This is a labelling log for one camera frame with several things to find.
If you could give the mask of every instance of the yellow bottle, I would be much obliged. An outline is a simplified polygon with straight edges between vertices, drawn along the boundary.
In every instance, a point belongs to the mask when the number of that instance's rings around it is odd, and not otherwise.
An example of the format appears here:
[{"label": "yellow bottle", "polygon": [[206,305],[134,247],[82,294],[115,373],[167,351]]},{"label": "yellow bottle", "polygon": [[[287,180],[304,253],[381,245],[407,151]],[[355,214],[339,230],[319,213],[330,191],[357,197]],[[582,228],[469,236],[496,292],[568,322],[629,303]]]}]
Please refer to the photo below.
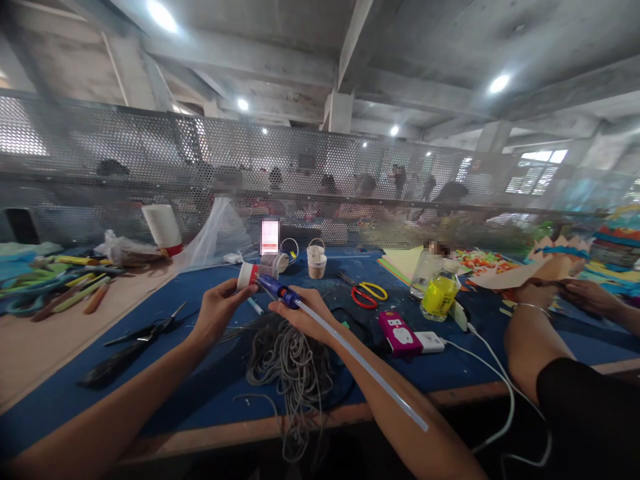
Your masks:
[{"label": "yellow bottle", "polygon": [[460,290],[460,280],[456,276],[458,266],[456,260],[445,260],[440,273],[431,280],[420,303],[420,311],[425,318],[440,322],[447,319],[447,313]]}]

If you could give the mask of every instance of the perforated metal mesh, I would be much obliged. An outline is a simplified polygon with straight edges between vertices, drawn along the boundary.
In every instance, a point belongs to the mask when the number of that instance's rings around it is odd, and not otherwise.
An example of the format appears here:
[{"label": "perforated metal mesh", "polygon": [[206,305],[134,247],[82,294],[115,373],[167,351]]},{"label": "perforated metal mesh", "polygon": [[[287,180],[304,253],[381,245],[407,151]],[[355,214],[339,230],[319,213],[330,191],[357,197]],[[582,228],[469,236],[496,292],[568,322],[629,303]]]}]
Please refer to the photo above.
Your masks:
[{"label": "perforated metal mesh", "polygon": [[[621,177],[598,205],[611,176],[564,165],[542,178],[548,164],[509,155],[5,94],[0,206],[29,208],[40,239],[63,244],[99,242],[108,228],[150,241],[140,206],[151,203],[173,206],[188,241],[228,196],[255,241],[268,215],[302,243],[515,248],[544,219],[593,231],[589,211],[633,183]],[[536,192],[518,193],[533,168]],[[0,235],[12,239],[4,217]]]}]

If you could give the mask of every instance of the plastic bag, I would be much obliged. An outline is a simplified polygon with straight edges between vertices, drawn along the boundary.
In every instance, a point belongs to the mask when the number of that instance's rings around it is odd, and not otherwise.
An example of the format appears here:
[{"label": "plastic bag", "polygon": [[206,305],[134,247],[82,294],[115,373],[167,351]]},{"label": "plastic bag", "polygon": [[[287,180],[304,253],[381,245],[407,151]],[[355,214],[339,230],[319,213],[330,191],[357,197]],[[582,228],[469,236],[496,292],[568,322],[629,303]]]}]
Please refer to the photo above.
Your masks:
[{"label": "plastic bag", "polygon": [[173,258],[178,271],[209,268],[224,263],[224,255],[246,251],[253,245],[231,200],[218,197],[196,238]]},{"label": "plastic bag", "polygon": [[96,252],[113,262],[114,265],[139,265],[164,258],[160,248],[155,245],[131,240],[126,237],[116,237],[113,230],[105,232],[105,242],[94,248]]}]

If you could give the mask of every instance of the blue table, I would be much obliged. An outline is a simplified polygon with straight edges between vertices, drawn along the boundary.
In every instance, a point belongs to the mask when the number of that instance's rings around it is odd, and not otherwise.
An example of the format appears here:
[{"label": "blue table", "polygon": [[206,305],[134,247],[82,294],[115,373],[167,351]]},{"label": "blue table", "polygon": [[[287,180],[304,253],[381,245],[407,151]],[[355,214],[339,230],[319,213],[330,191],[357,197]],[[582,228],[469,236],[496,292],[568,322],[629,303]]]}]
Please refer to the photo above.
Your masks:
[{"label": "blue table", "polygon": [[[407,286],[376,262],[381,255],[379,251],[362,253],[355,249],[328,249],[329,261],[325,278],[322,280],[309,278],[306,258],[301,255],[298,262],[281,276],[281,281],[284,284],[317,288],[321,293],[328,294],[325,298],[328,306],[332,309],[343,307],[356,316],[371,330],[374,343],[383,340],[377,328],[378,313],[383,310],[395,310],[400,312],[414,331],[434,331],[439,336],[472,350],[482,358],[491,360],[489,352],[480,340],[463,333],[454,322],[437,323],[426,320],[420,314],[418,304],[407,296]],[[382,302],[378,310],[374,311],[357,307],[351,299],[350,286],[335,276],[339,269],[343,269],[354,280],[370,281],[383,286],[389,293],[389,300]],[[155,292],[94,344],[0,417],[1,458],[10,458],[28,448],[104,398],[184,340],[197,318],[202,294],[237,274],[238,270],[230,267],[184,273]],[[255,299],[263,308],[269,303],[266,293],[257,294]],[[480,334],[488,340],[500,360],[505,362],[503,336],[509,318],[499,311],[504,307],[502,299],[493,292],[478,289],[478,292],[460,292],[458,300],[470,310],[472,322]],[[76,386],[75,382],[92,366],[108,357],[113,349],[122,348],[122,345],[103,347],[104,342],[147,325],[154,319],[170,315],[184,301],[188,303],[179,316],[181,324],[178,328],[160,336],[114,384],[100,391]],[[640,339],[632,337],[613,324],[599,323],[579,311],[572,312],[570,307],[564,307],[578,320],[556,315],[555,326],[578,360],[589,365],[599,365],[640,357]],[[348,319],[342,315],[336,314],[341,321]],[[245,303],[238,308],[230,326],[240,326],[256,316],[251,306]],[[279,411],[284,412],[284,404],[276,394],[274,385],[252,387],[245,380],[245,364],[250,341],[251,336],[245,335],[214,348],[192,376],[149,420],[141,432],[147,440],[139,442],[137,447],[134,445],[131,455],[149,457],[164,453],[180,453],[276,436],[276,424],[271,419],[273,410],[267,402],[260,399],[251,399],[250,402],[233,401],[233,397],[241,393],[266,393],[275,400]],[[486,366],[456,349],[446,349],[437,355],[418,357],[412,362],[389,359],[389,363],[425,393],[484,385],[497,380],[495,374]],[[364,397],[357,387],[349,392],[352,384],[351,374],[345,368],[336,365],[335,388],[326,400],[326,406],[334,405],[338,400],[345,398],[346,394],[346,405],[364,402]],[[336,412],[338,420],[335,421],[353,421],[356,419],[354,416],[366,411],[366,407],[360,410],[354,408],[356,407],[339,409]],[[253,433],[247,433],[247,425],[255,425]],[[177,432],[186,436],[174,435],[170,438]],[[207,434],[194,437],[194,432]],[[226,437],[216,438],[217,433]]]}]

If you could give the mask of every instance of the pink power bank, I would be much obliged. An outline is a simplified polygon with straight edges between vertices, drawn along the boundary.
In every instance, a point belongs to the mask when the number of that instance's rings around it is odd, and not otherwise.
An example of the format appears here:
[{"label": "pink power bank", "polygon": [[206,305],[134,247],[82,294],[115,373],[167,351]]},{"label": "pink power bank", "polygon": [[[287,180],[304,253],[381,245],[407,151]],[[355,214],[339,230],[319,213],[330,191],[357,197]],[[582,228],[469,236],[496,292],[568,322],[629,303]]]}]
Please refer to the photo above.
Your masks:
[{"label": "pink power bank", "polygon": [[396,312],[380,312],[378,323],[391,346],[392,356],[415,357],[422,353],[422,343]]}]

